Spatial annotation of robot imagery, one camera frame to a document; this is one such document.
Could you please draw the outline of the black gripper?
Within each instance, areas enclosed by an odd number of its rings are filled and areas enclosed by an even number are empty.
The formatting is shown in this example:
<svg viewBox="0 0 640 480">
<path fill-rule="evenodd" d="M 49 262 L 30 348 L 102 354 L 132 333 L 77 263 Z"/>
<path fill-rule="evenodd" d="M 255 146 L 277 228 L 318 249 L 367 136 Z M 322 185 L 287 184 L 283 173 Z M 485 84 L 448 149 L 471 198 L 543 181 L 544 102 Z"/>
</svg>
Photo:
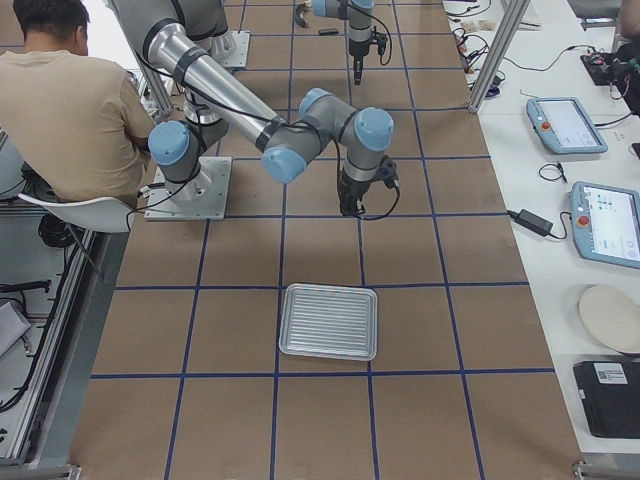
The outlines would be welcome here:
<svg viewBox="0 0 640 480">
<path fill-rule="evenodd" d="M 348 52 L 353 59 L 353 81 L 355 85 L 361 85 L 364 68 L 364 58 L 369 54 L 371 40 L 348 40 Z"/>
<path fill-rule="evenodd" d="M 357 181 L 349 177 L 345 170 L 339 173 L 338 196 L 340 212 L 343 216 L 362 217 L 366 214 L 366 208 L 362 202 L 363 196 L 368 192 L 371 182 Z"/>
</svg>

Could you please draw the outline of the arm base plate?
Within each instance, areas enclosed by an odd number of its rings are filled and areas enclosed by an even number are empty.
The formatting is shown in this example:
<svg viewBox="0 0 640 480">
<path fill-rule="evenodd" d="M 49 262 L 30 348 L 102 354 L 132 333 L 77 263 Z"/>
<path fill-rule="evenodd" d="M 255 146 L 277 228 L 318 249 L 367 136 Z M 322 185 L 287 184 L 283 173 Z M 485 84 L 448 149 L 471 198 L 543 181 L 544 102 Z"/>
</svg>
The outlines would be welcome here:
<svg viewBox="0 0 640 480">
<path fill-rule="evenodd" d="M 227 31 L 213 37 L 211 56 L 224 68 L 244 69 L 248 58 L 250 36 L 249 31 Z"/>
<path fill-rule="evenodd" d="M 153 189 L 149 195 L 151 208 L 145 210 L 147 221 L 223 220 L 225 216 L 231 157 L 201 156 L 200 171 L 182 190 L 177 184 Z"/>
</svg>

